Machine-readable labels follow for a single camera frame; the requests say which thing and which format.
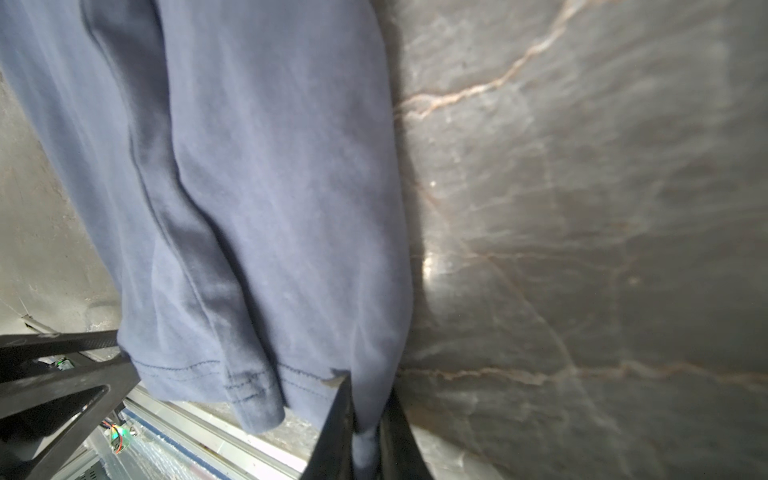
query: wire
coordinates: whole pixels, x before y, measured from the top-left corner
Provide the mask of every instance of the wire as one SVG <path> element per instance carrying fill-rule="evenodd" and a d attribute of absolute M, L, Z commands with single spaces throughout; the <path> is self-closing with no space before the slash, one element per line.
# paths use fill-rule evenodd
<path fill-rule="evenodd" d="M 120 432 L 120 429 L 118 428 L 118 426 L 113 423 L 109 423 L 106 420 L 101 421 L 101 426 L 110 429 L 116 435 L 116 438 L 113 438 L 110 440 L 110 445 L 112 447 L 112 450 L 115 453 L 122 452 L 123 451 L 123 434 Z"/>

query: stitching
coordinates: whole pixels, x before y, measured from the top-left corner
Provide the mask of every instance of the stitching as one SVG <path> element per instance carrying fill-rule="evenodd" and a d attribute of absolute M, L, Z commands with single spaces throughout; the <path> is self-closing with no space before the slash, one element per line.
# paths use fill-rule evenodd
<path fill-rule="evenodd" d="M 150 377 L 154 377 L 154 378 L 162 378 L 162 379 L 170 380 L 172 382 L 191 382 L 192 380 L 201 379 L 201 378 L 203 378 L 205 376 L 216 375 L 217 373 L 218 372 L 206 373 L 205 375 L 194 376 L 194 377 L 189 378 L 189 379 L 172 379 L 172 378 L 169 378 L 169 377 L 167 377 L 165 375 L 152 375 L 150 373 L 145 373 L 145 372 L 140 372 L 140 376 L 150 376 Z"/>
<path fill-rule="evenodd" d="M 300 390 L 303 390 L 303 391 L 305 391 L 305 392 L 309 392 L 309 393 L 312 393 L 313 395 L 317 395 L 317 396 L 319 396 L 321 399 L 330 400 L 330 397 L 329 397 L 329 396 L 325 396 L 325 395 L 323 395 L 322 393 L 318 393 L 318 392 L 315 392 L 314 390 L 310 390 L 310 389 L 308 389 L 308 388 L 302 387 L 301 385 L 297 385 L 296 383 L 293 383 L 293 382 L 289 382 L 289 381 L 288 381 L 288 380 L 286 380 L 286 379 L 282 379 L 282 380 L 283 380 L 283 383 L 287 383 L 288 385 L 291 385 L 291 386 L 295 386 L 296 388 L 298 388 L 298 389 L 300 389 Z"/>
<path fill-rule="evenodd" d="M 264 394 L 266 394 L 266 390 L 264 390 L 264 389 L 260 389 L 259 391 L 257 391 L 257 392 L 256 392 L 256 393 L 254 393 L 253 395 L 249 395 L 249 396 L 247 396 L 247 397 L 246 397 L 246 398 L 244 398 L 244 399 L 239 399 L 239 400 L 230 400 L 230 403 L 232 403 L 232 404 L 237 404 L 237 403 L 243 403 L 243 402 L 247 402 L 248 400 L 254 399 L 254 398 L 256 398 L 256 397 L 261 397 L 261 396 L 264 396 Z"/>
<path fill-rule="evenodd" d="M 266 371 L 264 372 L 257 372 L 257 373 L 248 373 L 248 380 L 245 380 L 244 382 L 237 383 L 236 385 L 225 385 L 224 389 L 226 390 L 232 390 L 232 389 L 239 389 L 242 386 L 248 385 L 249 383 L 253 383 L 255 379 L 258 379 L 260 376 L 264 375 Z"/>
<path fill-rule="evenodd" d="M 276 380 L 274 379 L 274 377 L 272 377 L 270 382 L 266 384 L 266 387 L 270 388 L 270 387 L 274 386 L 275 383 L 276 383 Z M 256 390 L 255 393 L 253 393 L 252 395 L 248 395 L 244 399 L 230 400 L 230 403 L 233 403 L 233 404 L 243 403 L 243 402 L 247 402 L 248 400 L 251 400 L 253 398 L 264 397 L 266 395 L 266 388 L 261 388 L 261 387 L 257 386 L 257 387 L 255 387 L 255 390 Z"/>
<path fill-rule="evenodd" d="M 142 362 L 139 362 L 138 360 L 135 360 L 135 359 L 131 359 L 131 361 L 132 361 L 134 364 L 138 364 L 138 365 L 141 365 L 141 366 L 143 366 L 143 367 L 147 367 L 147 368 L 149 368 L 149 369 L 169 370 L 169 371 L 171 371 L 171 372 L 180 372 L 181 370 L 189 370 L 189 369 L 193 369 L 194 367 L 196 367 L 196 366 L 198 366 L 198 365 L 203 365 L 204 363 L 219 363 L 219 361 L 218 361 L 218 360 L 206 360 L 206 361 L 204 361 L 204 362 L 198 362 L 198 363 L 194 363 L 193 365 L 190 365 L 190 366 L 186 366 L 186 367 L 184 367 L 184 368 L 181 368 L 181 369 L 172 369 L 172 368 L 170 368 L 170 367 L 166 367 L 166 366 L 154 366 L 154 365 L 149 365 L 149 364 L 147 364 L 147 363 L 142 363 Z"/>
<path fill-rule="evenodd" d="M 319 380 L 321 382 L 324 380 L 322 377 L 314 376 L 311 373 L 302 372 L 301 370 L 294 369 L 292 366 L 288 366 L 288 365 L 285 365 L 283 363 L 278 363 L 277 365 L 278 366 L 282 366 L 284 369 L 288 370 L 289 372 L 293 372 L 293 373 L 296 373 L 298 375 L 304 375 L 305 377 L 309 377 L 312 380 Z"/>

